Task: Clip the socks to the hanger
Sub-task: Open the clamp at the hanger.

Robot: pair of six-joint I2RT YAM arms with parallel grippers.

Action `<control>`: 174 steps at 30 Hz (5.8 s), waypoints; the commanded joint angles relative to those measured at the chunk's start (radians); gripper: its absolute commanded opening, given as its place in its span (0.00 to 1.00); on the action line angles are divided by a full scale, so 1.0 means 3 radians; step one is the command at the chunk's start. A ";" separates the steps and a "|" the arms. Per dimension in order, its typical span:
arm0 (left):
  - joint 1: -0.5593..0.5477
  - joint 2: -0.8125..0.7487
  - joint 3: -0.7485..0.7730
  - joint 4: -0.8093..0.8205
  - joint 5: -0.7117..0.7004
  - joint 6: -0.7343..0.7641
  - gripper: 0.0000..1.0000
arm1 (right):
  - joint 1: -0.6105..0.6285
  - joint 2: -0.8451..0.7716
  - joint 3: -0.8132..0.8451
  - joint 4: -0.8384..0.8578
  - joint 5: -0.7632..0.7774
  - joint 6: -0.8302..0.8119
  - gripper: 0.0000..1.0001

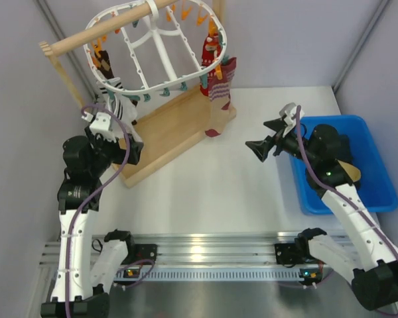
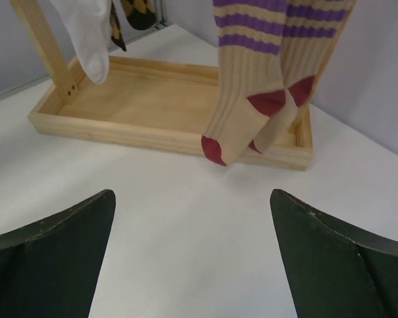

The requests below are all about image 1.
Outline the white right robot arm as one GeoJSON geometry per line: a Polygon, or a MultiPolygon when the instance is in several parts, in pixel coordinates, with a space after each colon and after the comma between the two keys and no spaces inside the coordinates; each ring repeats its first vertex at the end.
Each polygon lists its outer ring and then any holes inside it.
{"type": "Polygon", "coordinates": [[[338,131],[317,125],[309,138],[300,127],[289,129],[283,119],[267,121],[273,136],[247,141],[260,161],[270,150],[286,152],[306,166],[310,187],[343,226],[354,245],[354,260],[332,237],[319,228],[305,229],[295,239],[296,254],[303,262],[315,259],[329,265],[350,285],[358,302],[369,311],[398,302],[398,248],[383,234],[358,195],[353,179],[337,159],[341,148],[338,131]]]}

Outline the white round clip hanger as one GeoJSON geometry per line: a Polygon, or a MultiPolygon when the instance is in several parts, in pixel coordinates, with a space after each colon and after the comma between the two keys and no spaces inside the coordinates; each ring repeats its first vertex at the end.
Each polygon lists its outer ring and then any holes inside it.
{"type": "Polygon", "coordinates": [[[227,45],[227,35],[226,31],[224,29],[224,26],[222,22],[219,20],[217,17],[217,14],[212,10],[212,8],[205,4],[203,1],[191,1],[189,8],[186,8],[186,1],[182,2],[181,5],[181,11],[180,11],[180,19],[183,21],[185,20],[190,12],[193,9],[193,6],[203,6],[205,10],[208,12],[208,18],[205,21],[208,21],[208,30],[212,27],[216,27],[219,34],[220,34],[220,45],[221,45],[221,53],[217,57],[217,59],[209,65],[207,68],[202,66],[202,63],[198,61],[196,58],[196,54],[194,53],[193,49],[188,43],[188,39],[186,35],[184,34],[181,24],[179,23],[179,20],[176,18],[175,11],[176,11],[176,5],[174,1],[171,1],[169,5],[164,6],[163,8],[166,10],[166,19],[169,22],[172,22],[174,25],[173,30],[167,30],[167,29],[162,29],[157,26],[157,21],[159,19],[159,11],[161,10],[161,7],[158,6],[157,1],[131,1],[128,3],[124,3],[121,5],[116,5],[114,7],[110,7],[100,13],[98,13],[87,25],[86,30],[89,30],[98,24],[100,24],[100,21],[103,17],[105,16],[110,16],[111,18],[115,17],[121,17],[122,14],[120,13],[120,10],[125,9],[128,11],[132,11],[133,9],[136,9],[137,7],[146,4],[151,12],[141,18],[136,18],[133,20],[132,24],[133,27],[136,27],[139,21],[143,21],[147,27],[147,32],[138,40],[132,42],[129,38],[129,35],[127,31],[125,30],[125,27],[119,26],[119,27],[113,27],[113,30],[116,33],[121,33],[121,36],[123,37],[123,41],[125,45],[127,46],[129,50],[129,56],[131,57],[132,61],[134,62],[135,65],[135,71],[136,74],[139,76],[141,80],[141,86],[139,89],[126,89],[124,88],[120,83],[118,79],[106,79],[104,76],[101,74],[101,72],[96,68],[94,64],[94,52],[98,52],[102,50],[101,44],[105,42],[106,34],[99,36],[95,42],[87,42],[83,45],[84,52],[86,54],[86,57],[88,59],[89,66],[91,68],[91,71],[94,75],[94,77],[97,79],[97,81],[100,81],[108,90],[111,90],[115,93],[120,93],[122,95],[128,96],[129,98],[134,98],[138,99],[140,96],[143,96],[143,94],[150,94],[150,92],[154,91],[163,91],[164,88],[170,88],[175,86],[176,84],[179,84],[181,86],[181,83],[184,82],[186,84],[187,81],[199,78],[200,76],[207,74],[208,72],[212,71],[216,66],[221,65],[222,61],[224,59],[224,56],[226,54],[226,45],[227,45]],[[179,37],[182,41],[182,46],[185,48],[187,51],[189,58],[191,59],[191,62],[193,63],[194,71],[190,72],[188,74],[182,74],[182,75],[177,75],[173,64],[169,58],[168,52],[166,50],[166,46],[163,42],[163,37],[179,37]],[[155,47],[157,49],[157,53],[159,55],[159,59],[163,65],[163,68],[166,72],[166,75],[168,79],[166,81],[163,81],[159,84],[156,85],[151,85],[148,83],[145,77],[145,73],[142,70],[142,67],[139,63],[138,56],[135,52],[135,50],[144,45],[148,40],[153,40],[155,43],[155,47]]]}

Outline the yellow sock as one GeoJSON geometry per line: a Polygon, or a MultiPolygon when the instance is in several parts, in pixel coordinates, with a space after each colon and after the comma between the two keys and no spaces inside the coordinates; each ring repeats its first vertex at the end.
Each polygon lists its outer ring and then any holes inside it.
{"type": "Polygon", "coordinates": [[[360,181],[362,173],[357,167],[341,160],[339,160],[338,163],[353,182],[360,181]]]}

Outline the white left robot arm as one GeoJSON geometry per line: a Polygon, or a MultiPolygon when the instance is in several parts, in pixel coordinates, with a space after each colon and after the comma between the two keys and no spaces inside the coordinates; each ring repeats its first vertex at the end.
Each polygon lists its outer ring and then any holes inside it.
{"type": "Polygon", "coordinates": [[[137,251],[129,231],[106,234],[99,258],[93,262],[92,231],[104,188],[100,178],[112,164],[127,159],[137,164],[142,142],[128,137],[129,148],[87,132],[64,142],[64,180],[58,190],[60,254],[50,300],[40,307],[41,317],[107,317],[109,292],[122,263],[137,251]]]}

